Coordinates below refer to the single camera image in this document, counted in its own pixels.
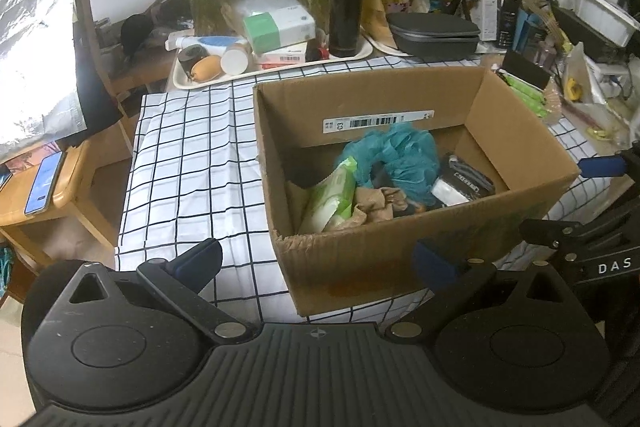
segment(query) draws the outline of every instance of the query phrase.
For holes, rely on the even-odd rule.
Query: black and white package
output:
[[[495,187],[482,172],[449,153],[440,163],[440,177],[433,184],[431,194],[444,206],[455,206],[493,196]]]

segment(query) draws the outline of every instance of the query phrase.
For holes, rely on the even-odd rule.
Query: white tablecloth with black grid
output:
[[[473,66],[476,62],[429,64]],[[428,297],[427,291],[314,317],[300,317],[287,292],[268,233],[256,160],[252,90],[258,82],[380,68],[425,67],[416,59],[381,57],[262,74],[198,91],[150,94],[136,131],[116,268],[134,270],[146,259],[174,259],[200,241],[217,238],[223,267],[201,295],[251,323],[395,320]],[[595,156],[565,119],[550,127],[576,160]],[[548,214],[567,219],[609,186],[578,179]],[[523,268],[537,247],[520,245],[498,265]]]

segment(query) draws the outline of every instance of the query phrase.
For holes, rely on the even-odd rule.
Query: barcode label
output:
[[[396,112],[391,114],[368,114],[365,116],[350,116],[347,118],[332,118],[322,122],[322,133],[377,127],[401,122],[428,120],[433,118],[433,111]]]

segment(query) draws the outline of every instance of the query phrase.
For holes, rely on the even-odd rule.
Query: foil sheet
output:
[[[0,162],[86,129],[75,0],[0,0]]]

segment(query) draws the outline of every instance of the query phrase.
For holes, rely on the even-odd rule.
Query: open cardboard box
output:
[[[518,226],[543,217],[578,175],[545,125],[484,68],[415,68],[328,74],[254,90],[260,168],[271,240],[302,316],[421,288],[411,267],[429,237],[450,261],[496,261],[520,241]],[[308,188],[332,172],[346,143],[370,128],[326,133],[324,120],[433,111],[415,121],[442,156],[455,152],[490,177],[495,196],[358,229],[295,235],[302,210],[287,182]],[[386,130],[388,126],[377,127]]]

